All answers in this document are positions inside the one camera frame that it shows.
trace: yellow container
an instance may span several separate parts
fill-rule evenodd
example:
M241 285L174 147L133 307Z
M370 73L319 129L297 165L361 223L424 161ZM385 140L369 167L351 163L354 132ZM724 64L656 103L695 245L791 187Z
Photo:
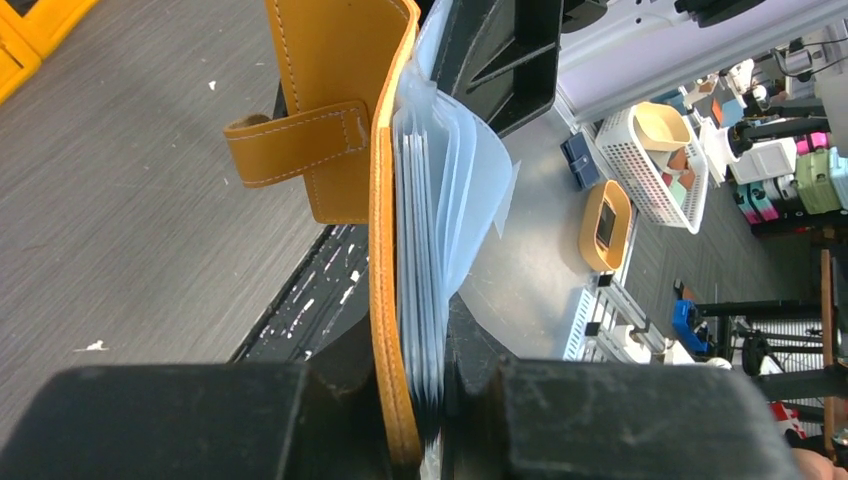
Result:
M44 59L96 3L97 0L38 0L21 17L6 0L0 0L0 20L18 32Z
M605 207L615 215L609 226L607 239L599 240L601 217ZM597 272L618 270L624 263L627 237L630 235L630 218L633 212L630 199L617 182L609 180L596 185L589 192L586 213L580 227L578 247L586 263Z
M0 0L4 6L9 5ZM32 47L0 18L0 103L18 89L41 66Z
M686 120L669 105L640 103L633 121L636 136L645 150L673 152L692 141Z

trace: gray floor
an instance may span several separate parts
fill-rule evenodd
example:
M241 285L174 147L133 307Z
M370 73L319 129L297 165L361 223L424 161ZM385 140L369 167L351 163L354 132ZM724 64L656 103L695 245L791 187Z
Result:
M233 353L320 230L220 133L277 76L262 2L108 0L0 106L0 443L57 370Z
M704 303L807 299L813 291L809 237L754 238L732 188L710 190L696 236L648 222L638 226L625 285L668 335L675 279Z

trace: white plastic basket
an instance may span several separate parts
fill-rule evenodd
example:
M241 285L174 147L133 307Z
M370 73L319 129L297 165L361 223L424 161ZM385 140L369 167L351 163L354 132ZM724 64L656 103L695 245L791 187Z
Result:
M694 235L701 228L707 199L707 156L697 140L686 146L689 168L695 172L695 183L681 208L639 143L634 127L635 112L634 106L607 118L598 132L595 145L615 174L615 180L646 218L659 225L685 228ZM697 139L689 121L685 123L692 138Z

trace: green suitcase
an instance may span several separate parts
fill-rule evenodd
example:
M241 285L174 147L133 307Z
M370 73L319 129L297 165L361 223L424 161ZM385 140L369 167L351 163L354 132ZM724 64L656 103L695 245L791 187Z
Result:
M830 155L827 150L798 157L795 181L807 213L815 215L842 208L830 179Z

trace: orange plastic box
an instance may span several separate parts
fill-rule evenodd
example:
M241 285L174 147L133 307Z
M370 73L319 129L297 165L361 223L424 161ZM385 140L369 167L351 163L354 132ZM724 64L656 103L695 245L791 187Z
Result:
M0 103L41 66L41 58L11 25L0 18Z
M21 17L6 0L0 0L0 21L18 32L44 59L56 50L96 3L97 0L38 0Z

